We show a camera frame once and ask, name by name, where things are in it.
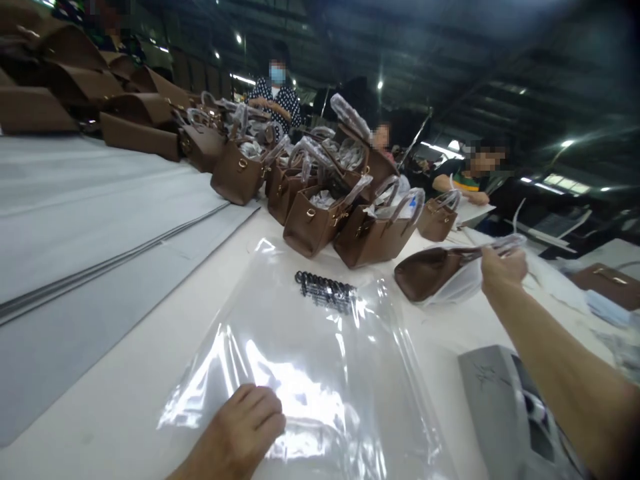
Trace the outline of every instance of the clear plastic bag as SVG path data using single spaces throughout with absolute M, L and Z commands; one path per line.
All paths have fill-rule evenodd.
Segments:
M 202 432 L 243 383 L 280 398 L 287 427 L 262 479 L 456 479 L 389 281 L 262 239 L 169 397 L 159 428 Z

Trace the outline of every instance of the gold hardware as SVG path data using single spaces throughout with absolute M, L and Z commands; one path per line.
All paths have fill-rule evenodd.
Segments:
M 609 278 L 608 276 L 606 276 L 603 272 L 605 271 L 604 268 L 599 268 L 598 270 L 594 270 L 593 272 L 597 275 L 602 275 L 604 278 L 606 278 L 607 280 L 611 280 L 614 283 L 618 283 L 620 285 L 627 285 L 628 282 L 626 282 L 626 280 L 622 280 L 622 278 L 619 277 L 611 277 Z

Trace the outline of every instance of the paper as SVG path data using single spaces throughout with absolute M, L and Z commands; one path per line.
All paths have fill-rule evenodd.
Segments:
M 481 217 L 494 210 L 493 205 L 485 205 L 484 207 L 479 207 L 478 205 L 474 205 L 469 202 L 468 199 L 462 198 L 460 199 L 460 205 L 458 205 L 457 214 L 458 217 L 455 220 L 455 226 L 459 226 L 465 222 L 473 220 L 474 218 Z

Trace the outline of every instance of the dark hair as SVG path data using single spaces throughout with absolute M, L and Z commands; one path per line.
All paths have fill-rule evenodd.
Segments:
M 503 163 L 506 163 L 511 152 L 511 142 L 504 136 L 485 137 L 481 140 L 472 141 L 471 158 L 473 158 L 474 154 L 479 151 L 504 152 L 505 158 L 503 160 Z
M 270 60 L 276 60 L 277 62 L 284 63 L 288 70 L 291 70 L 291 57 L 289 56 L 289 48 L 282 40 L 276 40 L 273 42 L 271 48 Z

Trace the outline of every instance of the white table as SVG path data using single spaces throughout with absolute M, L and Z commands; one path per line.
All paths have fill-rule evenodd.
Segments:
M 260 238 L 281 234 L 282 227 L 266 209 L 256 213 L 20 438 L 0 451 L 0 478 L 165 478 L 196 441 L 186 430 L 178 435 L 156 430 L 167 394 L 242 275 L 249 252 Z M 450 240 L 469 243 L 462 233 L 452 234 Z M 377 268 L 390 273 L 400 260 L 430 245 L 414 234 L 395 262 Z M 325 253 L 335 255 L 332 248 Z M 542 291 L 531 293 L 587 348 L 613 362 L 590 328 L 619 330 Z M 457 356 L 496 343 L 513 345 L 482 293 L 462 305 L 436 306 L 428 312 L 405 299 L 402 305 L 403 322 L 457 474 L 460 480 L 486 480 Z

